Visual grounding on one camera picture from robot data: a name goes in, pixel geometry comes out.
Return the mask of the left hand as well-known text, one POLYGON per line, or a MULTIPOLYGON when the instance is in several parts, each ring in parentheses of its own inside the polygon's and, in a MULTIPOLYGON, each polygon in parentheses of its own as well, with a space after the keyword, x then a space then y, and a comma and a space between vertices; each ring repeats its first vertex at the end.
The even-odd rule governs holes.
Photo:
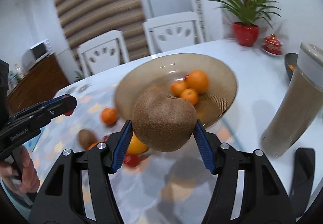
POLYGON ((16 195, 25 193, 36 193, 40 186, 40 180, 37 175, 33 161, 29 156, 29 152, 24 146, 21 147, 21 163, 22 163, 22 180, 18 188, 11 182, 10 178, 16 175, 12 166, 1 161, 1 179, 7 188, 16 195))

